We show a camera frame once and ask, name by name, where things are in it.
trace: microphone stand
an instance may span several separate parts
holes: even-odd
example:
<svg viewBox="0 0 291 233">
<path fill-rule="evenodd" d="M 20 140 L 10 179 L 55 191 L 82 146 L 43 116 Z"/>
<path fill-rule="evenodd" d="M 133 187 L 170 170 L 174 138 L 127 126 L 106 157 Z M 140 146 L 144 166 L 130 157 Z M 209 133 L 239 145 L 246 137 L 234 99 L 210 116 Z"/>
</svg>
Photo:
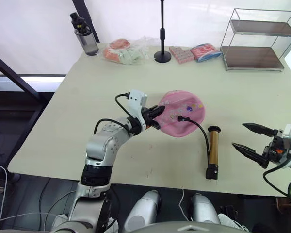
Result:
<svg viewBox="0 0 291 233">
<path fill-rule="evenodd" d="M 168 51 L 164 51 L 164 39 L 165 39 L 165 28 L 164 28 L 164 0 L 161 0 L 161 51 L 158 51 L 154 54 L 155 61 L 159 63 L 169 62 L 171 59 L 171 54 Z"/>
</svg>

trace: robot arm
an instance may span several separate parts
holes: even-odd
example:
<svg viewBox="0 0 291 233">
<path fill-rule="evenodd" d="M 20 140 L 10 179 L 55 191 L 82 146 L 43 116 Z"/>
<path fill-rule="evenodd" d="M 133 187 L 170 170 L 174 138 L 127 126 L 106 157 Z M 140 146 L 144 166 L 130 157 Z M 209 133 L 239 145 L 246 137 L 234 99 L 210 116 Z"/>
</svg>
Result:
<svg viewBox="0 0 291 233">
<path fill-rule="evenodd" d="M 137 90 L 124 95 L 129 99 L 130 116 L 112 122 L 106 121 L 101 131 L 89 139 L 86 146 L 85 166 L 68 222 L 63 223 L 53 232 L 67 230 L 76 233 L 104 232 L 111 209 L 111 201 L 106 198 L 106 195 L 110 189 L 112 166 L 117 152 L 130 138 L 148 127 L 160 128 L 153 119 L 164 111 L 164 106 L 145 108 L 147 95 Z"/>
<path fill-rule="evenodd" d="M 249 147 L 232 143 L 236 150 L 245 157 L 260 164 L 262 168 L 267 168 L 270 161 L 278 166 L 286 163 L 283 168 L 291 168 L 291 124 L 287 125 L 285 130 L 272 130 L 254 123 L 244 123 L 243 126 L 255 133 L 274 138 L 270 144 L 265 147 L 262 155 L 257 154 L 255 150 Z"/>
</svg>

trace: plastic bag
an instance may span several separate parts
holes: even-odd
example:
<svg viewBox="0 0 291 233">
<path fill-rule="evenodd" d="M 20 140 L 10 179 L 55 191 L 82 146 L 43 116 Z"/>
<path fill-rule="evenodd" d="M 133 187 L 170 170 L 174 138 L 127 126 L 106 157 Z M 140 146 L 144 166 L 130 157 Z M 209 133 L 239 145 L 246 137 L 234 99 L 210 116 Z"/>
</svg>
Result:
<svg viewBox="0 0 291 233">
<path fill-rule="evenodd" d="M 212 44 L 197 45 L 194 48 L 191 48 L 190 51 L 194 54 L 197 62 L 203 62 L 211 58 L 219 57 L 222 54 L 221 51 L 217 50 Z"/>
<path fill-rule="evenodd" d="M 205 118 L 205 106 L 202 101 L 188 91 L 169 91 L 159 105 L 165 106 L 165 109 L 155 120 L 163 133 L 173 137 L 184 137 L 197 129 L 197 126 L 190 122 L 179 122 L 178 116 L 189 117 L 198 124 Z"/>
<path fill-rule="evenodd" d="M 136 41 L 117 39 L 105 47 L 103 57 L 109 61 L 125 65 L 135 64 L 147 59 L 149 39 L 142 38 Z"/>
</svg>

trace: pink bag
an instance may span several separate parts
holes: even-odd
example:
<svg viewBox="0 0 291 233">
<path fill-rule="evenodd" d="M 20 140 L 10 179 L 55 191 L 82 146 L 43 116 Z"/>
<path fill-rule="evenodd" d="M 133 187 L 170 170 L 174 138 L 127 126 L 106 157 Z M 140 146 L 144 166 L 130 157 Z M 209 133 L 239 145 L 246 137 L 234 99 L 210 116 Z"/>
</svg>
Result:
<svg viewBox="0 0 291 233">
<path fill-rule="evenodd" d="M 178 116 L 189 117 L 198 124 L 202 123 L 205 117 L 202 101 L 187 91 L 169 91 L 159 105 L 165 106 L 165 110 L 155 120 L 160 124 L 163 133 L 173 137 L 184 137 L 197 129 L 197 126 L 190 122 L 179 122 Z"/>
</svg>

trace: gold cylinder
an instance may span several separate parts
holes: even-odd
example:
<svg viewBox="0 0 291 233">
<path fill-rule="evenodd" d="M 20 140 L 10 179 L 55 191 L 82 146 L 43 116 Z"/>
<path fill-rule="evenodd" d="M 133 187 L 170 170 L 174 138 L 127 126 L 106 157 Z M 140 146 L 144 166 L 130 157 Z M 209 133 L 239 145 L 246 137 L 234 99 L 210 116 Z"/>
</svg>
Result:
<svg viewBox="0 0 291 233">
<path fill-rule="evenodd" d="M 219 132 L 218 126 L 210 126 L 209 162 L 206 170 L 206 179 L 217 180 L 219 171 Z"/>
<path fill-rule="evenodd" d="M 219 132 L 210 132 L 209 163 L 219 165 Z"/>
</svg>

